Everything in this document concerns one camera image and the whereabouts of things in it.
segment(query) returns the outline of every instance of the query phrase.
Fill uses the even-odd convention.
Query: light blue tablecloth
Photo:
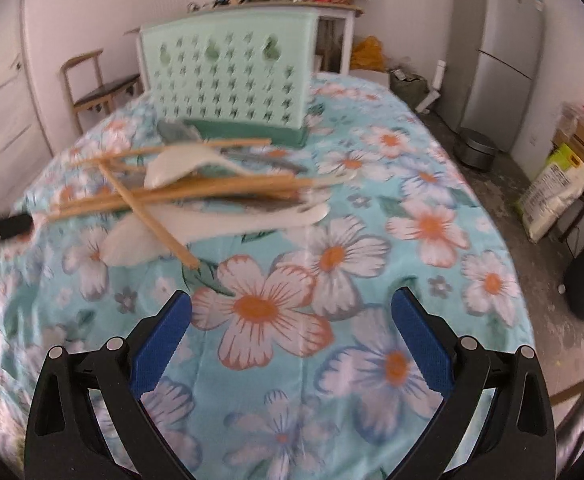
[[[331,212],[311,228],[195,243],[214,288],[172,258],[108,268],[99,244],[120,214],[52,224],[35,214],[30,238],[0,246],[0,449],[8,459],[20,461],[47,349],[95,349],[127,335],[176,289],[192,295],[193,322],[143,402],[201,479],[392,471],[440,403],[392,325],[388,298],[399,286],[487,348],[532,343],[504,242],[421,122],[389,91],[355,78],[320,75],[312,95],[304,149],[255,151],[312,173],[349,168],[360,177],[327,192]],[[158,144],[156,121],[144,96],[118,110],[57,156],[21,206],[45,211],[105,189],[97,171],[69,163]],[[98,397],[95,406],[114,455],[131,466]]]

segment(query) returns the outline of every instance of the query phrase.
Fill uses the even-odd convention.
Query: ceramic spoon
[[[217,236],[305,227],[330,211],[326,203],[302,204],[272,213],[205,213],[173,204],[147,205],[146,209],[182,245]],[[170,250],[136,215],[128,214],[110,231],[99,254],[108,266],[131,267],[167,256]]]
[[[253,175],[231,160],[208,148],[192,142],[171,146],[147,165],[146,189],[167,186],[203,166],[221,166],[241,176]]]

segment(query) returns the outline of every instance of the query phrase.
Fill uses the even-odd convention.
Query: wooden chopstick
[[[161,243],[171,250],[183,265],[189,269],[198,269],[199,260],[185,246],[179,244],[168,229],[148,212],[146,206],[114,176],[105,162],[99,163],[99,169],[109,183],[112,184],[112,187],[121,195],[121,199],[130,206],[132,212],[154,233]]]
[[[116,160],[111,160],[109,164],[112,170],[115,171],[127,171],[130,173],[145,173],[147,171],[145,166],[132,166],[131,164],[124,164],[123,162],[117,162]]]
[[[204,144],[212,148],[233,148],[238,146],[267,146],[272,143],[271,139],[215,139],[205,140]],[[76,160],[70,163],[70,168],[78,168],[84,164],[98,164],[116,158],[127,158],[128,156],[151,155],[153,153],[161,153],[163,150],[178,144],[168,144],[162,146],[146,146],[145,148],[137,148],[135,150],[127,150],[118,153],[104,153],[93,158],[84,158],[83,160]]]
[[[171,185],[159,189],[139,189],[132,191],[131,194],[141,203],[151,204],[184,198],[294,191],[304,187],[312,187],[315,185],[315,181],[314,178],[294,178],[291,175],[235,176],[229,178],[195,177],[193,179],[183,179],[174,187]],[[69,204],[70,207],[48,215],[48,221],[128,208],[126,201],[117,195],[98,196],[89,199],[89,202],[74,201]]]

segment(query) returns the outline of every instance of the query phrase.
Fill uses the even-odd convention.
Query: concrete floor
[[[436,115],[422,116],[421,120],[451,155],[454,133]],[[553,233],[537,244],[528,241],[512,205],[530,181],[509,155],[501,153],[489,173],[461,165],[459,169],[510,250],[528,304],[548,391],[550,395],[560,392],[584,378],[584,322],[570,313],[564,297],[557,292],[572,255]],[[570,406],[565,402],[554,409],[555,423]]]

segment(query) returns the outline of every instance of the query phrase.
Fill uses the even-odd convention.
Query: gray refrigerator
[[[520,130],[544,37],[544,0],[454,0],[437,112],[508,152]]]

